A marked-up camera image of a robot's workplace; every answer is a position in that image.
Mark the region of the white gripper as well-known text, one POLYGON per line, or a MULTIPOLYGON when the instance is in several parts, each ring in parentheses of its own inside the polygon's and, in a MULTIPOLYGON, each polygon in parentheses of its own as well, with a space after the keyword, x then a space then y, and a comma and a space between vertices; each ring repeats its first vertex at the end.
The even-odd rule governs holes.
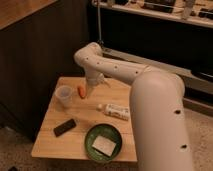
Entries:
POLYGON ((86 85, 85 92, 86 98, 89 98, 92 93, 92 87, 95 87, 99 84, 104 84, 108 88, 111 88, 111 85, 104 79, 104 75, 100 72, 89 71, 86 73, 86 85))

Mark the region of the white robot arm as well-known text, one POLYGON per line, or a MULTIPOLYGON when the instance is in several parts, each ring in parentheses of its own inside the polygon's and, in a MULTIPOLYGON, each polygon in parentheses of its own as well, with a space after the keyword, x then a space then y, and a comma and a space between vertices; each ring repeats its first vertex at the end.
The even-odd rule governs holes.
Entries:
POLYGON ((74 54, 93 88, 112 77, 131 86, 129 108, 139 171, 195 171, 185 124, 182 79, 146 65, 105 58, 92 42, 74 54))

